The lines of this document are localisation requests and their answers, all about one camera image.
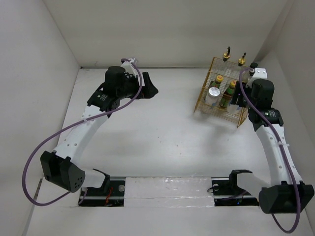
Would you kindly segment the yellow cap sauce bottle front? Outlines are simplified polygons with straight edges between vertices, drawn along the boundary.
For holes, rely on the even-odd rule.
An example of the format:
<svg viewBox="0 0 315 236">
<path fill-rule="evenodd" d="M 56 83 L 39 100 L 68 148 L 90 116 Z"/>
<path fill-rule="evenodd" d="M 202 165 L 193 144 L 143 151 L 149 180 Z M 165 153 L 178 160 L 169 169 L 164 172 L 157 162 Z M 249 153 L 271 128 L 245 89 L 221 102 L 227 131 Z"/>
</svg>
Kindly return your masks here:
<svg viewBox="0 0 315 236">
<path fill-rule="evenodd" d="M 226 88 L 225 92 L 222 95 L 222 98 L 219 102 L 219 106 L 221 108 L 227 108 L 227 106 L 229 105 L 232 96 L 235 92 L 235 87 L 236 87 L 237 81 L 236 80 L 232 80 L 229 84 L 229 86 Z"/>
</svg>

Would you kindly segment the yellow cap sauce bottle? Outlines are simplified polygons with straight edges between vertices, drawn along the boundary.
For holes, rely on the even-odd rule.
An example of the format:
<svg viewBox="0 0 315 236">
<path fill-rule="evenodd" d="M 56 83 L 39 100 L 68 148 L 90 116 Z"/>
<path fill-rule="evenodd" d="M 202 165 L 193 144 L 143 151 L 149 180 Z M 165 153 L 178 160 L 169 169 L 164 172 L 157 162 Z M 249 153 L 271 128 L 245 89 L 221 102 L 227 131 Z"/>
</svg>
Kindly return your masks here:
<svg viewBox="0 0 315 236">
<path fill-rule="evenodd" d="M 210 82 L 208 88 L 210 89 L 210 88 L 215 87 L 215 88 L 219 89 L 222 81 L 223 81 L 223 76 L 222 75 L 217 75 L 216 78 L 213 81 Z"/>
<path fill-rule="evenodd" d="M 227 108 L 227 106 L 229 105 L 232 96 L 235 92 L 235 87 L 236 87 L 237 81 L 236 80 L 232 80 L 229 84 L 229 86 L 226 88 L 225 92 L 222 95 L 222 98 L 219 102 L 219 106 L 221 108 Z"/>
</svg>

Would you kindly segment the clear liquid glass bottle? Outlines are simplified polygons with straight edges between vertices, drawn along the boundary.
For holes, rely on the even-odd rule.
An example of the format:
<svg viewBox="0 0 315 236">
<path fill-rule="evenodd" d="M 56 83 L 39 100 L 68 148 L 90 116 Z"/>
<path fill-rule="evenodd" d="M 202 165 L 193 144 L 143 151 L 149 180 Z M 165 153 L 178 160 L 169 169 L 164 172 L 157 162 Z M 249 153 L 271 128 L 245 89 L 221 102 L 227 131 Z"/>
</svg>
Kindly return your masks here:
<svg viewBox="0 0 315 236">
<path fill-rule="evenodd" d="M 228 65 L 226 66 L 226 71 L 225 71 L 225 75 L 227 77 L 231 79 L 236 79 L 237 81 L 239 80 L 240 72 L 245 67 L 246 55 L 247 53 L 244 52 L 243 55 L 238 59 L 236 63 L 234 62 L 228 63 Z"/>
</svg>

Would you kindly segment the silver lid shaker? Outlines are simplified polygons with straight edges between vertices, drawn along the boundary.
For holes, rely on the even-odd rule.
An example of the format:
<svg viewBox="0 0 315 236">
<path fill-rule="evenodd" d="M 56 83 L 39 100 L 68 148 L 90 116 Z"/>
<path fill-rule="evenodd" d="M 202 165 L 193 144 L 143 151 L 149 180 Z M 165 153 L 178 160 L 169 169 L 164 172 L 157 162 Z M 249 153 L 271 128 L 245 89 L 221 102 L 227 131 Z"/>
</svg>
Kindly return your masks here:
<svg viewBox="0 0 315 236">
<path fill-rule="evenodd" d="M 226 108 L 226 110 L 228 111 L 228 113 L 232 114 L 232 115 L 235 115 L 237 114 L 238 112 L 241 111 L 241 107 L 237 104 L 229 104 Z"/>
<path fill-rule="evenodd" d="M 205 104 L 210 107 L 214 107 L 218 101 L 221 91 L 217 87 L 211 87 L 208 89 L 207 95 L 205 97 Z"/>
</svg>

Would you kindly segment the dark sauce glass bottle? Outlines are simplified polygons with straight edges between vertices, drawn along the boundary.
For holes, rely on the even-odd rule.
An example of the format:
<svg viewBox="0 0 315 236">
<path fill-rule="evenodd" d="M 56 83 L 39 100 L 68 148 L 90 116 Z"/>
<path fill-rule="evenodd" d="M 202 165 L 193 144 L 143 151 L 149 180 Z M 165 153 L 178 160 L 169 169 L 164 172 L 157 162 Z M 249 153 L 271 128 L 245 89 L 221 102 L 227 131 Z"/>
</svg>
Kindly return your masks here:
<svg viewBox="0 0 315 236">
<path fill-rule="evenodd" d="M 231 52 L 231 47 L 228 46 L 227 51 L 222 56 L 222 60 L 219 62 L 217 76 L 221 78 L 221 83 L 220 83 L 221 92 L 224 92 L 226 89 L 227 79 L 225 77 L 225 73 L 229 67 L 228 60 L 230 59 L 230 52 Z"/>
</svg>

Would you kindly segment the red label soy sauce bottle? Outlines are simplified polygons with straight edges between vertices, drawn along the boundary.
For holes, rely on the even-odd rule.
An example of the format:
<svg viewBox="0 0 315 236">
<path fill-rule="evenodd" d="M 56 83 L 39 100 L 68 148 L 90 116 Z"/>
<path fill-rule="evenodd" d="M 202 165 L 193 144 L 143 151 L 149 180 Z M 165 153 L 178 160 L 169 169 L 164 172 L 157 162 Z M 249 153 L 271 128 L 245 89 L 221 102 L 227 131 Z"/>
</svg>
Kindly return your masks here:
<svg viewBox="0 0 315 236">
<path fill-rule="evenodd" d="M 249 68 L 250 69 L 248 69 L 248 70 L 246 70 L 246 71 L 244 71 L 243 73 L 242 73 L 242 82 L 243 83 L 247 83 L 250 79 L 251 79 L 251 77 L 253 76 L 253 74 L 254 74 L 254 70 L 256 69 L 258 67 L 258 63 L 257 62 L 252 62 L 251 64 L 250 64 L 250 66 L 249 66 Z"/>
</svg>

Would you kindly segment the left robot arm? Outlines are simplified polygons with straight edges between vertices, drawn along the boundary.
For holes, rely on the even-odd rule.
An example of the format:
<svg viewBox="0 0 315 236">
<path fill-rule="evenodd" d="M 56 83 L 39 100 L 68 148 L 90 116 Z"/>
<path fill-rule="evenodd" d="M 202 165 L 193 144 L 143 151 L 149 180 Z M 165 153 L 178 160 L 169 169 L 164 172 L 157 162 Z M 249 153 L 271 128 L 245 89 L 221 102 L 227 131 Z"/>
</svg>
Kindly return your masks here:
<svg viewBox="0 0 315 236">
<path fill-rule="evenodd" d="M 45 179 L 71 193 L 80 188 L 91 188 L 104 195 L 110 188 L 110 176 L 100 170 L 84 171 L 79 168 L 84 149 L 96 131 L 110 118 L 120 101 L 150 99 L 158 94 L 149 73 L 143 72 L 144 85 L 122 66 L 111 66 L 105 72 L 104 82 L 87 101 L 80 124 L 73 127 L 66 139 L 52 152 L 45 151 L 40 157 Z"/>
</svg>

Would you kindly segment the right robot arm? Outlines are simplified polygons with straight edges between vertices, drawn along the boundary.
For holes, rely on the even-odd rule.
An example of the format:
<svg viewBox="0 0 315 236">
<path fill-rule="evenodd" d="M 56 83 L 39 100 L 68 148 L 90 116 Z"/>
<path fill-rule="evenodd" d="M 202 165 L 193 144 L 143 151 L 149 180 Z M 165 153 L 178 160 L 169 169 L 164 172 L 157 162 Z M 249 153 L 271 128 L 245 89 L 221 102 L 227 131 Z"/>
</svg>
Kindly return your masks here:
<svg viewBox="0 0 315 236">
<path fill-rule="evenodd" d="M 272 108 L 274 84 L 256 79 L 250 87 L 236 83 L 231 103 L 247 107 L 249 120 L 261 141 L 270 171 L 270 183 L 249 170 L 233 170 L 227 187 L 234 194 L 242 190 L 258 199 L 265 214 L 299 214 L 315 194 L 295 169 L 284 137 L 284 122 L 279 110 Z"/>
</svg>

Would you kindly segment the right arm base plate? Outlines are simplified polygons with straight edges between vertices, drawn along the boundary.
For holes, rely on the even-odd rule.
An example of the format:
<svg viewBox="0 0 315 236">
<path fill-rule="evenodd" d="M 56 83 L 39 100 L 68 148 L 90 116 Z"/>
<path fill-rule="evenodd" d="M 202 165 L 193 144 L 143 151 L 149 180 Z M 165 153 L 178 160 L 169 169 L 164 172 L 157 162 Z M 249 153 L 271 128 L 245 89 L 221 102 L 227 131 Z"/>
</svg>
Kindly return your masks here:
<svg viewBox="0 0 315 236">
<path fill-rule="evenodd" d="M 207 191 L 213 194 L 216 207 L 259 206 L 257 198 L 239 187 L 231 187 L 228 177 L 212 177 L 211 183 Z"/>
</svg>

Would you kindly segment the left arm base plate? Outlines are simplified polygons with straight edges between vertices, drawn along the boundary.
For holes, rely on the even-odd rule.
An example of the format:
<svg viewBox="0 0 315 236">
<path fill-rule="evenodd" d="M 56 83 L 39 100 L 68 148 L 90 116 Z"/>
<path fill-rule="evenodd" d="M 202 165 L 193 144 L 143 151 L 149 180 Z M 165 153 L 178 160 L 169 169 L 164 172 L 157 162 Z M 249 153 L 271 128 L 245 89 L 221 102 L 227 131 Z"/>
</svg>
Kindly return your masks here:
<svg viewBox="0 0 315 236">
<path fill-rule="evenodd" d="M 123 207 L 125 188 L 125 178 L 111 179 L 109 187 L 105 191 L 101 188 L 89 187 L 84 197 L 85 193 L 81 190 L 78 205 L 80 207 Z"/>
</svg>

